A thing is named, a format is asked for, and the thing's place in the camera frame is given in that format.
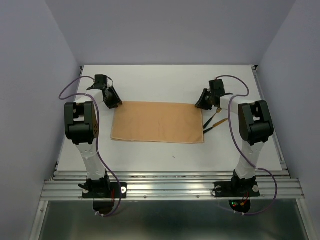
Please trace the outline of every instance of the beige towel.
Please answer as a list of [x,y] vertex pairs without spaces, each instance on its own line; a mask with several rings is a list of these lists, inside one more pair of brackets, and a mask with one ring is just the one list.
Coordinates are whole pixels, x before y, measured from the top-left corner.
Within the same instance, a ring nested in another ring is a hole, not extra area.
[[115,110],[111,139],[134,142],[204,142],[201,109],[193,104],[123,102]]

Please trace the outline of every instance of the metal extrusion bar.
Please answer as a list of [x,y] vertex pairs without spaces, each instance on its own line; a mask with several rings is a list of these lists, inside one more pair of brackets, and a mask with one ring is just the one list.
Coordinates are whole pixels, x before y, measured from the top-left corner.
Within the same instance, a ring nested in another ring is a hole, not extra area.
[[[253,77],[254,77],[256,86],[258,88],[260,97],[261,97],[262,100],[265,100],[265,96],[264,96],[264,93],[262,91],[261,84],[260,84],[260,81],[259,81],[259,76],[258,76],[257,69],[256,69],[255,66],[251,66],[251,69],[252,69]],[[284,158],[284,155],[282,153],[282,150],[281,150],[281,147],[280,147],[280,143],[279,143],[279,139],[278,139],[276,131],[274,131],[272,137],[273,137],[273,140],[274,140],[274,143],[275,143],[275,147],[276,147],[277,153],[278,153],[278,155],[280,157],[280,160],[281,160],[281,162],[284,162],[285,158]]]
[[[290,178],[290,174],[287,168],[287,165],[284,161],[281,162],[282,171],[272,171],[272,174],[276,177]],[[206,178],[208,180],[223,180],[231,179],[233,176],[233,171],[190,171],[190,172],[128,172],[128,171],[116,171],[115,174],[122,179],[122,181],[127,181],[131,179],[175,179],[183,178],[184,180],[188,179],[201,179]],[[257,178],[270,178],[264,171],[256,172]],[[85,181],[87,178],[86,171],[56,171],[53,176],[55,181]]]
[[37,240],[40,237],[41,229],[45,220],[46,211],[48,207],[47,201],[40,201],[36,211],[33,227],[30,234],[30,240]]
[[[211,195],[215,180],[167,180],[157,181],[145,178],[143,182],[134,178],[127,182],[127,198],[124,201],[172,201],[172,200],[221,200]],[[270,178],[257,179],[261,197],[257,199],[272,199],[275,194],[275,184]],[[41,201],[92,201],[82,199],[82,190],[78,184],[83,181],[46,181],[43,186]],[[278,199],[303,199],[303,191],[298,179],[279,178]]]
[[318,240],[318,235],[317,235],[314,223],[312,221],[312,217],[309,213],[306,200],[305,199],[297,199],[296,203],[298,205],[308,239],[309,240]]

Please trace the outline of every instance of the white tabletop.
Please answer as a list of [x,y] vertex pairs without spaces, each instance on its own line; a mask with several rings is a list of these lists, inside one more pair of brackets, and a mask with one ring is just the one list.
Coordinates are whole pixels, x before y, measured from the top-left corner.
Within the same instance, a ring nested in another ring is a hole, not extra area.
[[[209,80],[219,75],[234,75],[248,85],[250,100],[260,100],[258,87],[251,66],[229,65],[86,65],[83,76],[94,78],[104,74],[114,81],[114,88],[122,101],[166,102],[195,104]],[[244,94],[245,87],[232,78],[223,78],[227,93]],[[78,93],[84,93],[93,84],[83,78]],[[180,144],[161,142],[125,142],[111,140],[114,109],[104,103],[99,105],[101,122],[99,150],[107,165],[114,171],[128,172],[189,172],[233,171],[240,154],[235,148],[228,123],[219,125],[204,135],[205,143]],[[205,123],[216,111],[203,111]],[[212,124],[227,118],[223,110]],[[232,128],[238,144],[238,116],[231,114]],[[274,139],[269,138],[257,164],[270,171],[281,171],[280,158]],[[85,171],[81,155],[71,140],[64,139],[59,157],[58,171]]]

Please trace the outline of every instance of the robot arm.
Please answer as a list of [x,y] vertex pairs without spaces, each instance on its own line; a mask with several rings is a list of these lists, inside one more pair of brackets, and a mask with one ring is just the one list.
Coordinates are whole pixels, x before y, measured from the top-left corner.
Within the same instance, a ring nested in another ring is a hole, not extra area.
[[[220,98],[220,108],[228,110],[233,95]],[[242,138],[242,152],[257,166],[260,152],[274,133],[268,104],[266,101],[252,101],[243,97],[235,97],[231,102],[230,111],[239,116],[239,132]],[[235,173],[240,179],[251,179],[256,169],[241,155]]]
[[[234,95],[226,93],[222,79],[209,81],[209,89],[204,89],[196,107],[211,110],[213,106],[228,110],[229,102]],[[242,152],[252,165],[241,155],[233,172],[231,182],[217,182],[222,191],[216,197],[241,197],[250,192],[250,196],[259,196],[252,189],[258,186],[256,168],[260,152],[274,132],[274,126],[266,101],[252,101],[243,97],[235,97],[230,111],[238,115],[239,132],[242,138]]]
[[[99,105],[104,102],[109,108],[117,108],[122,104],[113,86],[108,86],[106,75],[95,75],[94,84],[85,93],[93,97]],[[102,164],[97,149],[99,124],[93,99],[83,96],[75,102],[64,105],[65,135],[80,151],[87,171],[87,181],[83,189],[83,198],[103,198],[110,195],[112,189],[108,173]]]

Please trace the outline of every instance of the black mounting bracket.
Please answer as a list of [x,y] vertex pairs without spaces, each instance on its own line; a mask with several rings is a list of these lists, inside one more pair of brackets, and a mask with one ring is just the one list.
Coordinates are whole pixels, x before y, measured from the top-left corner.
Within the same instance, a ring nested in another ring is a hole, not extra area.
[[242,198],[246,193],[249,193],[250,197],[260,196],[256,177],[240,179],[236,171],[233,171],[231,181],[214,182],[212,190],[212,195],[217,198]]
[[79,184],[78,186],[84,190],[82,193],[83,199],[110,199],[113,192],[115,199],[120,198],[120,192],[121,198],[125,199],[127,197],[127,183],[120,182],[120,185],[121,188],[124,187],[125,191],[119,188],[117,182],[110,182],[106,172],[104,178],[99,180],[87,179],[85,184]]

